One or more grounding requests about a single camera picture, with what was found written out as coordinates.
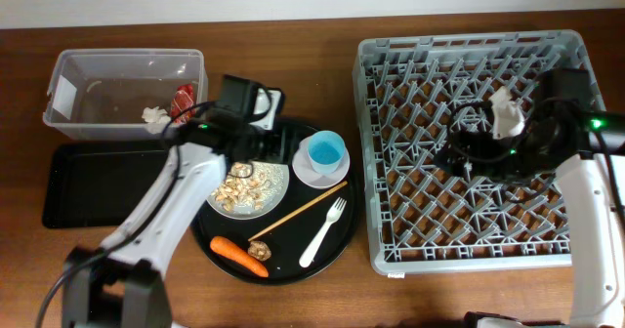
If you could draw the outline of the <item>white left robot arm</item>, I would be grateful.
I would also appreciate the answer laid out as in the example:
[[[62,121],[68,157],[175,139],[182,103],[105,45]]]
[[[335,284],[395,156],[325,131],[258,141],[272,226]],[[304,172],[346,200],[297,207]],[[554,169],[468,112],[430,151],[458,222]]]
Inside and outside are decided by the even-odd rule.
[[[197,116],[165,126],[168,157],[133,212],[95,250],[74,248],[47,293],[35,324],[42,326],[57,293],[64,327],[171,327],[164,277],[187,228],[236,162],[287,164],[296,147],[276,124],[285,96],[278,88],[232,75]]]

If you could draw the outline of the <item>red snack wrapper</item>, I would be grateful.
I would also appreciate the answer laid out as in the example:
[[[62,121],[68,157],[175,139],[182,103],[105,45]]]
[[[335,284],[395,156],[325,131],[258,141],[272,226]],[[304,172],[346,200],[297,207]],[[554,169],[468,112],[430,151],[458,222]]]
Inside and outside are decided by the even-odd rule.
[[[187,123],[194,111],[182,111],[195,104],[195,92],[192,84],[185,84],[177,88],[177,92],[170,104],[170,117],[175,124]]]

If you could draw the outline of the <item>small pink saucer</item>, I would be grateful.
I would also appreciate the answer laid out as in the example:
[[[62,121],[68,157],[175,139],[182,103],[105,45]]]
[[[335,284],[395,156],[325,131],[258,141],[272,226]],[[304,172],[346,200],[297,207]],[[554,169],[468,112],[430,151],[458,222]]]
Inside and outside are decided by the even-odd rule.
[[[311,138],[303,139],[299,144],[299,149],[295,152],[291,166],[297,178],[305,185],[315,189],[327,189],[337,185],[349,172],[351,158],[346,151],[341,159],[338,168],[329,175],[321,175],[313,169],[313,165],[308,156],[308,144]]]

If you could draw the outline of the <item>blue plastic cup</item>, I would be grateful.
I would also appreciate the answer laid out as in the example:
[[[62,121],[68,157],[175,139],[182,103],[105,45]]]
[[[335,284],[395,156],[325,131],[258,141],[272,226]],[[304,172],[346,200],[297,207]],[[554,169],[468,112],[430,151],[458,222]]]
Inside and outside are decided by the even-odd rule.
[[[321,175],[333,173],[346,152],[342,137],[333,131],[319,131],[310,136],[307,154],[312,168]]]

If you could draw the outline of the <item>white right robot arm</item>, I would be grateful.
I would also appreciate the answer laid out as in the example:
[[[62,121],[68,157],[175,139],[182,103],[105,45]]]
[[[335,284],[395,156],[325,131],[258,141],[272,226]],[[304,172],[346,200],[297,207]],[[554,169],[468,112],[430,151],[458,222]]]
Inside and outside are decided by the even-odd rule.
[[[568,217],[574,294],[570,326],[624,324],[624,116],[599,108],[587,70],[561,68],[537,78],[524,116],[509,94],[473,106],[489,133],[448,125],[436,164],[460,176],[465,166],[505,185],[550,174]]]

